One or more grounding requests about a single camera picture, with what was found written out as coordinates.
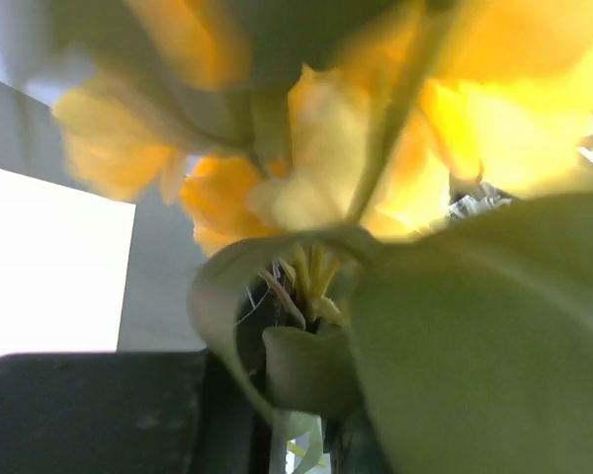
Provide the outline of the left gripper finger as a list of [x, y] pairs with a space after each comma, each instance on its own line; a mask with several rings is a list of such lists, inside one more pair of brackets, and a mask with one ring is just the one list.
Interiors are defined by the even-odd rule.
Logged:
[[217, 357], [0, 356], [0, 474], [265, 473], [270, 432]]

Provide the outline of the yellow flower bunch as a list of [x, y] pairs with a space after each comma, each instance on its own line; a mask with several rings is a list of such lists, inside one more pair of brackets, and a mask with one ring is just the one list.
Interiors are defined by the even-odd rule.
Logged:
[[192, 324], [360, 473], [593, 473], [593, 1], [44, 1], [73, 176], [189, 213]]

